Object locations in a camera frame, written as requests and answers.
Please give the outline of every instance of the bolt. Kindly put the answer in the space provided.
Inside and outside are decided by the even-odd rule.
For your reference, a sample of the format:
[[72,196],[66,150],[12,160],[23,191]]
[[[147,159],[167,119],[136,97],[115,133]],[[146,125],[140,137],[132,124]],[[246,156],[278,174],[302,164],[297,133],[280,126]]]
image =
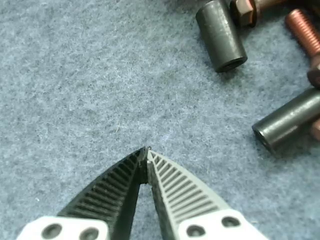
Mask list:
[[312,127],[311,127],[311,135],[317,139],[318,141],[320,141],[320,119],[318,119],[317,121],[315,121],[313,124],[312,124]]
[[309,82],[320,89],[320,35],[308,17],[295,9],[285,17],[285,23],[311,58],[307,72]]
[[232,0],[230,14],[237,26],[255,27],[262,11],[287,0]]

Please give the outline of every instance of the metal sleeve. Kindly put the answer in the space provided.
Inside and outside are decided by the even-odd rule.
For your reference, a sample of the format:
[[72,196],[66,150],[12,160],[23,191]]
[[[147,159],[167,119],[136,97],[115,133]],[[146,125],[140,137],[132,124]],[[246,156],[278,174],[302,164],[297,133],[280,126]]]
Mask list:
[[195,18],[217,73],[234,69],[248,59],[225,0],[208,2]]
[[271,152],[297,138],[320,117],[320,90],[307,89],[252,126],[253,132]]

